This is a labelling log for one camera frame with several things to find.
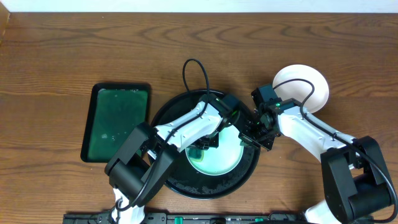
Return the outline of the light green plate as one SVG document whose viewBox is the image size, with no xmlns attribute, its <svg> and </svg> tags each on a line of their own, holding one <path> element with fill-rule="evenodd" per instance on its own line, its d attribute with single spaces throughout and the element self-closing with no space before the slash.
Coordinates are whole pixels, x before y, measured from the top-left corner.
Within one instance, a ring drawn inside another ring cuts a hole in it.
<svg viewBox="0 0 398 224">
<path fill-rule="evenodd" d="M 225 128 L 219 133 L 219 146 L 204 150 L 205 155 L 201 162 L 188 159 L 189 163 L 200 173 L 210 176 L 223 175 L 232 171 L 240 162 L 244 146 L 238 138 L 239 131 L 235 126 Z"/>
</svg>

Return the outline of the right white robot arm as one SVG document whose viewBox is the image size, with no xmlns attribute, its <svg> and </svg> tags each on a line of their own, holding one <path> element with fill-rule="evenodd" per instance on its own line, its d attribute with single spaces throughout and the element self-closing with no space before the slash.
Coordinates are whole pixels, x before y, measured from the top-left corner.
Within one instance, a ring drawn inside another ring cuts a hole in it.
<svg viewBox="0 0 398 224">
<path fill-rule="evenodd" d="M 256 88 L 251 96 L 257 118 L 239 135 L 246 144 L 271 150 L 274 139 L 284 135 L 320 161 L 325 199 L 305 211 L 307 222 L 375 223 L 372 213 L 397 206 L 397 193 L 375 139 L 337 131 L 303 103 L 279 98 L 272 85 Z"/>
</svg>

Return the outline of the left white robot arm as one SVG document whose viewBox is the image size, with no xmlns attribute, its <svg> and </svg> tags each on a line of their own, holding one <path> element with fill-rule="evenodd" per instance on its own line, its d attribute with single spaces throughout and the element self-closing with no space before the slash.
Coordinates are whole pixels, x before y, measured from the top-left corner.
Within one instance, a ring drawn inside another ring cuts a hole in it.
<svg viewBox="0 0 398 224">
<path fill-rule="evenodd" d="M 136 126 L 104 170 L 116 198 L 113 222 L 143 221 L 144 205 L 163 186 L 179 158 L 202 174 L 233 170 L 244 149 L 233 124 L 239 115 L 234 96 L 205 94 L 191 111 L 169 123 Z"/>
</svg>

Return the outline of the green scrubbing sponge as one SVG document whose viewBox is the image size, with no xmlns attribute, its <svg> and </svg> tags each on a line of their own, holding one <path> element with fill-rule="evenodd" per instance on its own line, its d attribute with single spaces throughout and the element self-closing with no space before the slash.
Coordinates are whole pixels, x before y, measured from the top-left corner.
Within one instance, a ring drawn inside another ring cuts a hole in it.
<svg viewBox="0 0 398 224">
<path fill-rule="evenodd" d="M 205 151 L 202 149 L 188 148 L 187 157 L 194 162 L 201 162 L 204 158 Z"/>
</svg>

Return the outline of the white plate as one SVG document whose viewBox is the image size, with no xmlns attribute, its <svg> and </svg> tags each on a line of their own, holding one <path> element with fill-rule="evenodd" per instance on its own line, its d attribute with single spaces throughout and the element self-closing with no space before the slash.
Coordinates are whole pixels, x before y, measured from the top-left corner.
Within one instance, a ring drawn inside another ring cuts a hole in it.
<svg viewBox="0 0 398 224">
<path fill-rule="evenodd" d="M 312 86 L 304 81 L 306 80 L 314 85 L 315 91 L 305 102 L 304 107 L 310 113 L 322 109 L 329 98 L 329 86 L 325 77 L 313 67 L 300 64 L 284 67 L 274 77 L 272 86 L 276 87 L 284 81 L 295 78 L 303 79 L 303 81 L 292 81 L 277 87 L 275 89 L 277 96 L 282 98 L 282 100 L 294 98 L 302 102 L 312 90 Z"/>
</svg>

